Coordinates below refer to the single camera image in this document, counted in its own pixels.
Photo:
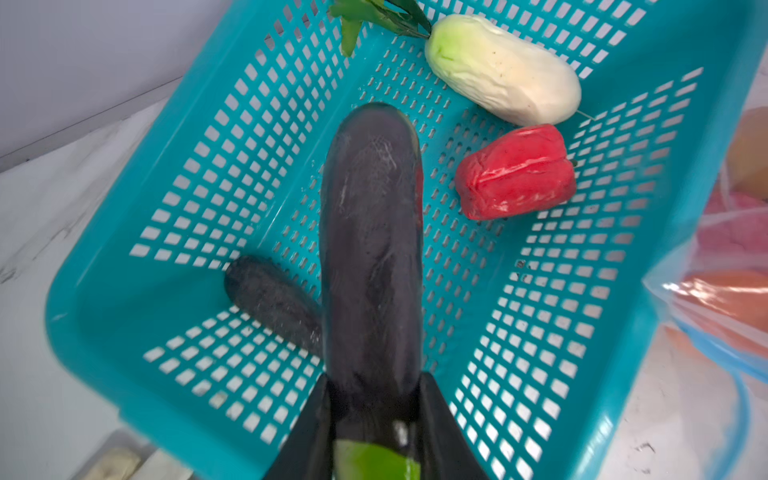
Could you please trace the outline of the orange tangerine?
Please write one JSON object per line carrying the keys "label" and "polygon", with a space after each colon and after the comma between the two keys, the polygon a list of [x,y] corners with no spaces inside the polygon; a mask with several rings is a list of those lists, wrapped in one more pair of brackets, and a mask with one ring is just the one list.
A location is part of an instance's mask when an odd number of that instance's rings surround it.
{"label": "orange tangerine", "polygon": [[688,275],[680,295],[692,304],[767,332],[767,275],[754,270],[710,270]]}

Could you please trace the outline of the green leafy vegetable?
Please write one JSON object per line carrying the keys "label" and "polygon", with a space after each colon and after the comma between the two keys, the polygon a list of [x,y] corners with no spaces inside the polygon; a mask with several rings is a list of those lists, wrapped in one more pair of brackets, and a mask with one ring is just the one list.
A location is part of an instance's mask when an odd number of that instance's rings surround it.
{"label": "green leafy vegetable", "polygon": [[415,0],[336,0],[328,14],[341,20],[341,52],[351,57],[364,23],[397,36],[428,39],[432,24]]}

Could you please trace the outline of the pink red dragon fruit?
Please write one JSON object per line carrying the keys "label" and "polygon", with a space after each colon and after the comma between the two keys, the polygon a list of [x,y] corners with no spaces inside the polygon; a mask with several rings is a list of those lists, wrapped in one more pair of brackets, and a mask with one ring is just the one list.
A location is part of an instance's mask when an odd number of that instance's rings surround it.
{"label": "pink red dragon fruit", "polygon": [[767,203],[716,186],[696,232],[695,258],[767,253]]}

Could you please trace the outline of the teal plastic basket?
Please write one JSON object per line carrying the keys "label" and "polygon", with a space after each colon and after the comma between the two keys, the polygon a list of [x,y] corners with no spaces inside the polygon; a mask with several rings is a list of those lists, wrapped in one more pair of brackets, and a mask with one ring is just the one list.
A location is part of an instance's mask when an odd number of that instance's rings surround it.
{"label": "teal plastic basket", "polygon": [[224,272],[261,253],[321,287],[322,166],[382,101],[424,165],[424,366],[487,474],[593,479],[657,322],[642,280],[696,225],[767,40],[763,1],[427,1],[566,60],[560,125],[578,190],[476,223],[460,160],[508,125],[374,26],[355,54],[325,1],[238,1],[157,118],[49,291],[51,347],[123,418],[206,479],[259,479],[321,361],[240,312]]}

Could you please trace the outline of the clear zip bag blue zipper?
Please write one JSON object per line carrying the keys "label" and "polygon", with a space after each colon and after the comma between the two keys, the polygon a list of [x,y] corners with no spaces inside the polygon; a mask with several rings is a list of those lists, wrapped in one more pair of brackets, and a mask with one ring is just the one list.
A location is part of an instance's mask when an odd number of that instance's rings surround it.
{"label": "clear zip bag blue zipper", "polygon": [[745,111],[695,232],[643,284],[683,352],[726,378],[728,408],[691,421],[706,479],[728,479],[754,419],[747,384],[767,383],[767,109]]}

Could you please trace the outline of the red bell pepper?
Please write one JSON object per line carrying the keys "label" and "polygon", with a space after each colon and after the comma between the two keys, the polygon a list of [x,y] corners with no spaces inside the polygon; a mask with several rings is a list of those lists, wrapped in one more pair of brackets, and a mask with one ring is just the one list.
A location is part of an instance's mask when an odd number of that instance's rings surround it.
{"label": "red bell pepper", "polygon": [[552,125],[511,131],[459,164],[455,187],[463,214],[475,221],[547,210],[577,190],[565,142]]}

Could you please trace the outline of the dark green cucumber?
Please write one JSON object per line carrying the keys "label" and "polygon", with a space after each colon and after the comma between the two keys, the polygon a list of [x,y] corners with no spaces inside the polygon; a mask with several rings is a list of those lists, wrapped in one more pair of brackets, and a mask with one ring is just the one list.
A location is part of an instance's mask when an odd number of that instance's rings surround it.
{"label": "dark green cucumber", "polygon": [[323,356],[319,304],[272,261],[237,258],[225,271],[224,289],[239,309],[310,354]]}

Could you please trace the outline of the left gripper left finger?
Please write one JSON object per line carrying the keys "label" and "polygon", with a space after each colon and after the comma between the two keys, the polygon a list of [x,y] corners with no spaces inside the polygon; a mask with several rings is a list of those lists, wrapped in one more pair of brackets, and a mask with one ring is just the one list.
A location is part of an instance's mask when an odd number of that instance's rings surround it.
{"label": "left gripper left finger", "polygon": [[322,374],[264,480],[333,477],[333,429],[327,376]]}

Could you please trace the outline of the dark purple eggplant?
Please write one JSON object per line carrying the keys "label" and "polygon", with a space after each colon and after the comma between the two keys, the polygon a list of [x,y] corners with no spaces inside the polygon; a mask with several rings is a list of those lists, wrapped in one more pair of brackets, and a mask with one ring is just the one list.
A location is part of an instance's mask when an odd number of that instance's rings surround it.
{"label": "dark purple eggplant", "polygon": [[319,230],[334,474],[417,479],[423,169],[408,118],[369,103],[324,165]]}

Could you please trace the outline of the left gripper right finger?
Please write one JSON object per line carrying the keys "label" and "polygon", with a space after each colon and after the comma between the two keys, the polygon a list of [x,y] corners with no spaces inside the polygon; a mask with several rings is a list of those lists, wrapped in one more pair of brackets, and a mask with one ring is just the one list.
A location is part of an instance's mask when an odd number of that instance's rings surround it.
{"label": "left gripper right finger", "polygon": [[487,479],[436,380],[428,372],[422,372],[419,379],[419,428],[422,479]]}

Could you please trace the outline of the orange yellow mango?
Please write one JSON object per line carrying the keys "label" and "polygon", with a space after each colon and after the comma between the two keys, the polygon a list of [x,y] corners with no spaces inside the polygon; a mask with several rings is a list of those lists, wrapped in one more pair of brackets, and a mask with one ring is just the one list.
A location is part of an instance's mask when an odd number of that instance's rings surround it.
{"label": "orange yellow mango", "polygon": [[767,200],[767,107],[741,117],[726,156],[728,184],[734,191]]}

